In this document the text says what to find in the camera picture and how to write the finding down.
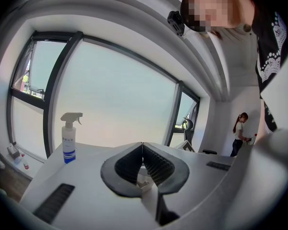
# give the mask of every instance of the wooden floor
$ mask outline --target wooden floor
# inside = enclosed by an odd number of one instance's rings
[[[31,181],[7,163],[4,164],[5,169],[0,170],[0,188],[2,188],[10,198],[19,202]]]

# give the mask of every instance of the white spray bottle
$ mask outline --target white spray bottle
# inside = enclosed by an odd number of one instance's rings
[[[62,127],[62,144],[64,162],[69,163],[76,159],[76,128],[72,126],[74,121],[80,123],[82,113],[65,113],[61,120],[65,121],[65,126]]]

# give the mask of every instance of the white t-shirt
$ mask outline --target white t-shirt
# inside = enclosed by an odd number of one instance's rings
[[[242,123],[241,123],[241,122],[238,122],[238,123],[236,124],[235,138],[236,138],[237,140],[241,140],[241,139],[238,137],[238,135],[239,135],[239,130],[241,130],[241,131],[243,132],[243,126],[242,126]]]

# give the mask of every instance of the person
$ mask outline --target person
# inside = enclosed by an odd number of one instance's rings
[[[236,157],[240,148],[243,145],[243,141],[245,140],[246,142],[250,141],[250,138],[246,138],[242,135],[243,133],[243,125],[247,120],[249,119],[249,116],[246,113],[242,113],[238,116],[237,121],[235,123],[233,132],[235,134],[235,140],[234,143],[232,144],[232,152],[231,152],[231,157]]]
[[[238,25],[252,26],[258,38],[255,71],[260,93],[280,71],[288,55],[288,28],[285,23],[288,22],[288,16],[285,10],[288,9],[284,8],[282,2],[273,0],[182,0],[180,6],[181,18],[186,26],[197,32],[209,32],[221,40],[220,27],[237,35],[234,31],[238,32]],[[268,106],[261,100],[256,141],[276,129]]]

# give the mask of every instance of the bottle label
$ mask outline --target bottle label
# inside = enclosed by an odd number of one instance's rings
[[[64,162],[69,163],[76,159],[75,141],[62,137]]]

